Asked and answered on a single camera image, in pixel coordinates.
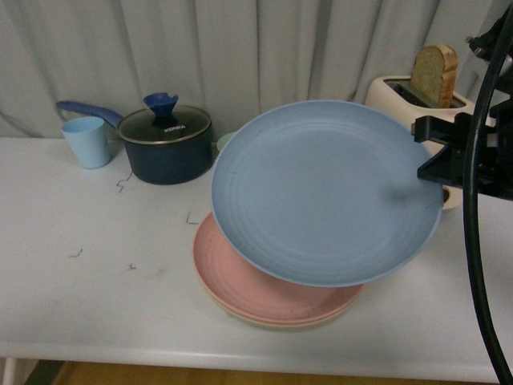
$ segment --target white table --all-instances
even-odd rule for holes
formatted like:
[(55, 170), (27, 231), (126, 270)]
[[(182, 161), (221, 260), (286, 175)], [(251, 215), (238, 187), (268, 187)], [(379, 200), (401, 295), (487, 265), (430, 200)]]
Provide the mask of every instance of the white table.
[[(471, 301), (461, 207), (341, 316), (277, 330), (228, 315), (192, 264), (211, 172), (157, 186), (119, 142), (80, 168), (63, 140), (0, 139), (0, 356), (496, 381)], [(513, 203), (480, 197), (495, 327), (513, 362)]]

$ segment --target lid rim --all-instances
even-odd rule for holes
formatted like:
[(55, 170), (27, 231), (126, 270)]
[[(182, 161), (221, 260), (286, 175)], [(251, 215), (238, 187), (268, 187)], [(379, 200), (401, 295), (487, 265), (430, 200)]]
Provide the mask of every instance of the lid rim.
[(129, 120), (136, 114), (140, 114), (141, 112), (146, 112), (146, 111), (150, 111), (151, 113), (153, 113), (153, 111), (150, 108), (143, 108), (141, 110), (131, 112), (130, 114), (126, 115), (124, 118), (121, 119), (121, 121), (118, 124), (118, 130), (117, 130), (118, 135), (121, 137), (121, 139), (126, 140), (129, 143), (142, 144), (142, 145), (147, 145), (147, 146), (158, 146), (158, 145), (163, 145), (163, 144), (174, 144), (174, 143), (184, 142), (185, 140), (190, 140), (190, 139), (195, 138), (196, 136), (202, 134), (203, 132), (207, 131), (212, 126), (212, 118), (206, 111), (202, 110), (201, 108), (188, 106), (188, 105), (181, 105), (181, 106), (176, 106), (175, 111), (179, 112), (181, 108), (189, 108), (192, 110), (196, 110), (201, 115), (203, 115), (206, 118), (205, 127), (201, 128), (197, 132), (193, 132), (190, 135), (187, 135), (187, 136), (184, 136), (181, 138), (177, 138), (174, 140), (137, 140), (137, 139), (132, 139), (132, 138), (126, 136), (125, 134), (123, 134), (121, 127), (123, 125), (123, 122), (126, 122), (127, 120)]

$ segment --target saucepan handle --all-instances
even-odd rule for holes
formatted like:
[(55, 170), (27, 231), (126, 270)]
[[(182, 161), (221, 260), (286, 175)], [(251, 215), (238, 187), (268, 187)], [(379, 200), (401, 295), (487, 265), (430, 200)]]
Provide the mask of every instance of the saucepan handle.
[(108, 108), (97, 107), (91, 104), (73, 102), (71, 100), (63, 100), (56, 103), (57, 108), (61, 110), (78, 112), (80, 114), (98, 116), (107, 121), (112, 127), (118, 128), (119, 122), (123, 117), (115, 111)]

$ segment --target plate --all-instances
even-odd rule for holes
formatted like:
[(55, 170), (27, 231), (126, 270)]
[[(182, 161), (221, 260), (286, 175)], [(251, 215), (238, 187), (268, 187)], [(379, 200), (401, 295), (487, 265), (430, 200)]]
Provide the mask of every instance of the plate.
[(315, 100), (266, 112), (218, 156), (212, 211), (235, 251), (274, 277), (355, 286), (410, 261), (442, 212), (442, 186), (417, 178), (430, 153), (398, 121)]
[(266, 326), (309, 326), (340, 314), (363, 285), (323, 288), (283, 281), (248, 263), (223, 237), (212, 214), (193, 246), (197, 275), (214, 300), (246, 321)]

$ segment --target bread slice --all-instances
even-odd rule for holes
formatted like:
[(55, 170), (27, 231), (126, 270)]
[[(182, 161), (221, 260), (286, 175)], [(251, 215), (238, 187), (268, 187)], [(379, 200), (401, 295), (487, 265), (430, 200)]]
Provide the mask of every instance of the bread slice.
[(438, 108), (449, 108), (457, 68), (458, 54), (449, 46), (424, 47), (415, 58), (410, 84)]

